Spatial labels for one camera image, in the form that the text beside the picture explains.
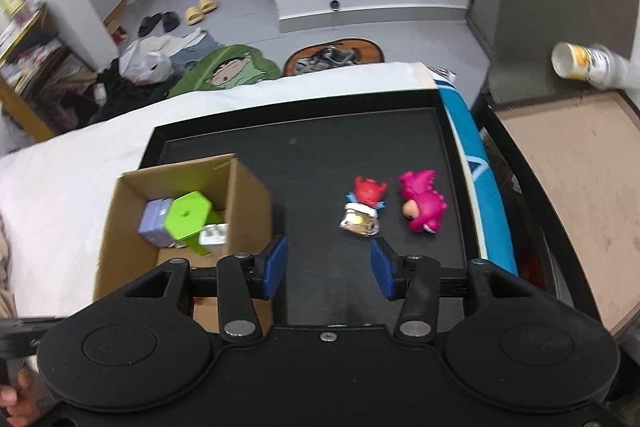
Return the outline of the person's left hand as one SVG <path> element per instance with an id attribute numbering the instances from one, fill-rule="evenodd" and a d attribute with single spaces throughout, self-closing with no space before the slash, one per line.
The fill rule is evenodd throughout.
<path id="1" fill-rule="evenodd" d="M 11 426 L 30 426 L 54 406 L 40 375 L 28 366 L 17 373 L 14 386 L 1 386 L 1 408 Z"/>

